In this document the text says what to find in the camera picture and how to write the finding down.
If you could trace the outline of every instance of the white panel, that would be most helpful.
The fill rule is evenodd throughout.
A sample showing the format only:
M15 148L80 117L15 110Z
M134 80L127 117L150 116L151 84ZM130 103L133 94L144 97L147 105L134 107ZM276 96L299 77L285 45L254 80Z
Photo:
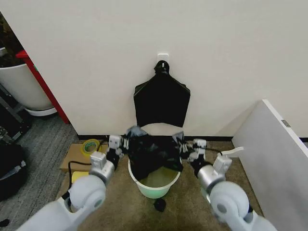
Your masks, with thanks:
M267 101L261 101L232 142L261 209L279 231L308 228L308 149Z
M192 93L186 135L233 136L268 98L307 137L307 9L307 0L0 0L78 134L134 125L134 87L167 52Z

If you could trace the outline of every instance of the white wall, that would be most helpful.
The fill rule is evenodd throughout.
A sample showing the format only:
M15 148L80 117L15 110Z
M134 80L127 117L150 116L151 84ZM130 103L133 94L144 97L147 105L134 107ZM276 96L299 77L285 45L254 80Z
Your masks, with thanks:
M186 135L232 136L267 98L308 137L307 9L306 0L0 0L79 134L134 125L134 87L167 51L192 93Z

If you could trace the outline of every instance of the brown carpet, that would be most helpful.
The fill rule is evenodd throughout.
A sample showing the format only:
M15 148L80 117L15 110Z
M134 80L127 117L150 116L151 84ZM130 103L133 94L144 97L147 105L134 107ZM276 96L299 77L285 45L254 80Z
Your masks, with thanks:
M209 142L208 147L224 151L232 149L233 145L231 142ZM207 151L208 161L213 163L215 158L214 152ZM163 213L155 210L154 199L140 193L129 175L127 164L128 158L125 156L107 186L104 204L80 225L79 231L230 230L212 215L210 205L201 195L198 179L187 163L183 163L184 170L178 181L164 196L167 206ZM250 204L260 214L260 207L239 159L233 159L226 177L246 191ZM67 187L68 175L58 196L66 192Z

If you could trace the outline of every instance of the black bag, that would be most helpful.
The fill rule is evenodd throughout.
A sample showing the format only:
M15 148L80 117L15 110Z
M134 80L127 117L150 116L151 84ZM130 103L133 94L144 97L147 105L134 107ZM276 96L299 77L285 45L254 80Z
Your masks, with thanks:
M159 61L154 69L155 76L135 88L137 125L166 123L183 127L190 90L171 77L166 61Z
M24 159L20 145L0 146L0 201L17 193L26 181Z

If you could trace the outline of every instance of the black garment on hook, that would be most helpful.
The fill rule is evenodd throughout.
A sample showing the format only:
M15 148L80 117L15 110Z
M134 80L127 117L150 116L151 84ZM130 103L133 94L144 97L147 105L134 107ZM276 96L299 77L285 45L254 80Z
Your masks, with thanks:
M154 77L135 88L137 125L166 123L183 127L190 90L171 77L166 61L159 61L154 70Z

